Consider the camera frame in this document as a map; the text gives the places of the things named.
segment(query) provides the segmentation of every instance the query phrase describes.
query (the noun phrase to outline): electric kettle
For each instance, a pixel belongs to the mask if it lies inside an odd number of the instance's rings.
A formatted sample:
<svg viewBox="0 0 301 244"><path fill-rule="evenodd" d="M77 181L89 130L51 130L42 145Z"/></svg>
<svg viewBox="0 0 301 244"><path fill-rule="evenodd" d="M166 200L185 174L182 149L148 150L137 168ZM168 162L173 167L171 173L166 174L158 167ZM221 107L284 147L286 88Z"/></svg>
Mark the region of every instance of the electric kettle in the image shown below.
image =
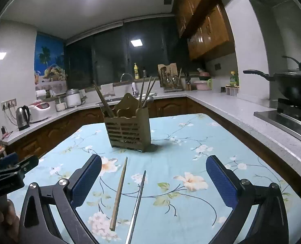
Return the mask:
<svg viewBox="0 0 301 244"><path fill-rule="evenodd" d="M29 127L30 113L26 105L17 108L16 121L19 130L23 130Z"/></svg>

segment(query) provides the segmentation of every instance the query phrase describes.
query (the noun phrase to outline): screw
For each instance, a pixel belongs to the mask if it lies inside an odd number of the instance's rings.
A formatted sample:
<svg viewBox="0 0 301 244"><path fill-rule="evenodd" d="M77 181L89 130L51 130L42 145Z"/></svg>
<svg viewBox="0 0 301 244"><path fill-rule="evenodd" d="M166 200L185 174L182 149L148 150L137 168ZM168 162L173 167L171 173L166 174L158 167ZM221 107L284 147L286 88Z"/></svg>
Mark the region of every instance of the screw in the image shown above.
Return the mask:
<svg viewBox="0 0 301 244"><path fill-rule="evenodd" d="M33 182L29 185L30 189L34 189L36 186L37 186L37 184L35 182Z"/></svg>
<svg viewBox="0 0 301 244"><path fill-rule="evenodd" d="M273 183L272 183L272 188L274 188L274 189L279 189L279 185L273 182Z"/></svg>
<svg viewBox="0 0 301 244"><path fill-rule="evenodd" d="M250 185L250 181L247 179L242 179L241 183L242 183L242 185Z"/></svg>
<svg viewBox="0 0 301 244"><path fill-rule="evenodd" d="M67 184L67 180L66 179L61 179L60 181L59 181L59 184L60 185L66 185Z"/></svg>

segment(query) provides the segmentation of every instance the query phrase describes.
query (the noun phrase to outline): rice cooker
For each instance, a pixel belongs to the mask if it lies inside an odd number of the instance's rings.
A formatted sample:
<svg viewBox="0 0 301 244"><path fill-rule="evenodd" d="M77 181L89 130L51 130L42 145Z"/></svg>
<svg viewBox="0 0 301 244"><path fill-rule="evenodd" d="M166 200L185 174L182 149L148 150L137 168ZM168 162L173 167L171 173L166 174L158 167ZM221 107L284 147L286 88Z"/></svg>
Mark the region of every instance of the rice cooker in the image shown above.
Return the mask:
<svg viewBox="0 0 301 244"><path fill-rule="evenodd" d="M44 121L51 116L50 104L43 101L38 101L28 106L30 116L30 123Z"/></svg>
<svg viewBox="0 0 301 244"><path fill-rule="evenodd" d="M66 91L67 106L75 107L81 105L81 98L78 89L70 89Z"/></svg>

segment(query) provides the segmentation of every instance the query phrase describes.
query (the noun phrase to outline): dish soap bottle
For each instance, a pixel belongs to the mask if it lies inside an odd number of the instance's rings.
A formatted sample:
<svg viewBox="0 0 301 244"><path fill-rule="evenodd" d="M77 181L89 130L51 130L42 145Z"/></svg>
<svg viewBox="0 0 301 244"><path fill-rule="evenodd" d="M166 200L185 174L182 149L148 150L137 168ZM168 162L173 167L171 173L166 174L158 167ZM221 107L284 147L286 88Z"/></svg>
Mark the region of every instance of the dish soap bottle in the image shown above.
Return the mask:
<svg viewBox="0 0 301 244"><path fill-rule="evenodd" d="M239 77L237 76L237 74L235 73L235 71L231 71L231 79L230 79L230 85L232 87L236 87L239 85Z"/></svg>
<svg viewBox="0 0 301 244"><path fill-rule="evenodd" d="M139 73L138 73L137 63L135 63L134 70L135 70L135 79L139 79Z"/></svg>

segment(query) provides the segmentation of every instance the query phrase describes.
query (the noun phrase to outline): light blue tablecloth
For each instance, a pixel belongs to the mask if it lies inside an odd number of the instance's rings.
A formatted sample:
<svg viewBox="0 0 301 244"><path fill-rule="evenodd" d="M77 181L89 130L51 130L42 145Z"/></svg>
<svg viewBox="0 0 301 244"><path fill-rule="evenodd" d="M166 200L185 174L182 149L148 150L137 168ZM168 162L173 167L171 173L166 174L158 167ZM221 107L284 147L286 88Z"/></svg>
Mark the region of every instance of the light blue tablecloth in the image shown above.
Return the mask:
<svg viewBox="0 0 301 244"><path fill-rule="evenodd" d="M55 184L81 168L91 154L102 157L102 171L85 203L77 211L100 243L124 243L143 171L143 189L132 243L206 244L231 212L205 168L207 156L219 160L240 178L255 185L279 184L287 210L290 243L301 236L301 199L263 160L204 114L150 119L152 152L111 148L104 123L81 127L39 160L25 177L25 187L9 194L20 214L28 185ZM125 157L127 170L116 231L109 230L118 181ZM237 242L252 222L248 217ZM64 239L70 242L57 209L52 208Z"/></svg>

